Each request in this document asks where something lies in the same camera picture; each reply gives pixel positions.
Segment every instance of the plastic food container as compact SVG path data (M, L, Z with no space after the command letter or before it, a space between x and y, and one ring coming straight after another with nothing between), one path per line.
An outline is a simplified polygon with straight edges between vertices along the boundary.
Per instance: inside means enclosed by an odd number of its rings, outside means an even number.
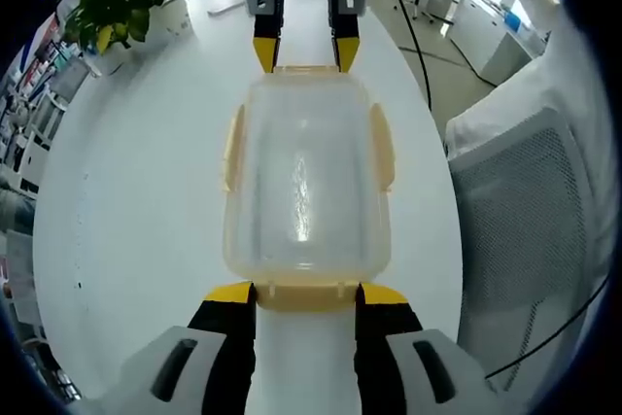
M368 281L386 266L393 150L382 111L351 76L266 74L232 124L225 162L225 261L236 274L312 286Z

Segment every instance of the round white table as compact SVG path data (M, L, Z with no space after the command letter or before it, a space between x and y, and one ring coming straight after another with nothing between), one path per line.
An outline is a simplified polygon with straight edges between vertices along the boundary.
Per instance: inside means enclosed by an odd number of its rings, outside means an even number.
M240 278L222 255L229 122L261 76L253 20L190 0L194 35L140 67L88 79L58 129L38 196L34 271L58 362L87 397L203 296ZM458 334L462 250L441 140L401 52L360 18L351 74L393 133L392 260L376 282L401 291L424 328ZM279 64L331 64L327 0L286 0Z

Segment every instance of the gray mesh chair back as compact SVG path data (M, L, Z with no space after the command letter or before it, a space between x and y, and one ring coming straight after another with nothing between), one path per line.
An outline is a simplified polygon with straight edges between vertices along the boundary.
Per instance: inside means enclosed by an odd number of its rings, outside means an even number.
M487 373L556 331L589 297L592 194L569 128L546 109L449 161L463 241L458 343ZM493 378L533 399L574 352L582 319Z

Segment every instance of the white cabinet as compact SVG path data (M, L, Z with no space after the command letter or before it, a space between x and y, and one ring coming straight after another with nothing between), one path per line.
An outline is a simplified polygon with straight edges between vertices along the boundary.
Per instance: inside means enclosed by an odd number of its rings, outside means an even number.
M26 140L17 172L13 170L13 167L0 164L0 176L11 186L11 189L32 199L37 198L50 153L48 149L38 144L37 140L36 133L31 132L30 138Z
M473 0L462 0L448 37L475 73L500 85L531 60L501 16Z

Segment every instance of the white plant pot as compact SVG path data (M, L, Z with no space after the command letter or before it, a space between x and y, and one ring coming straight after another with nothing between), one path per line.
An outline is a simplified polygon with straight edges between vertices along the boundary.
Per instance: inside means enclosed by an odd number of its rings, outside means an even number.
M186 0L171 0L165 3L156 9L155 16L161 25L175 37L186 36L192 32Z
M131 46L132 51L138 58L144 58L148 55L156 54L162 51L171 42L171 34L162 26L157 16L156 8L150 9L149 29L145 36L145 42L141 43L129 37L127 43Z

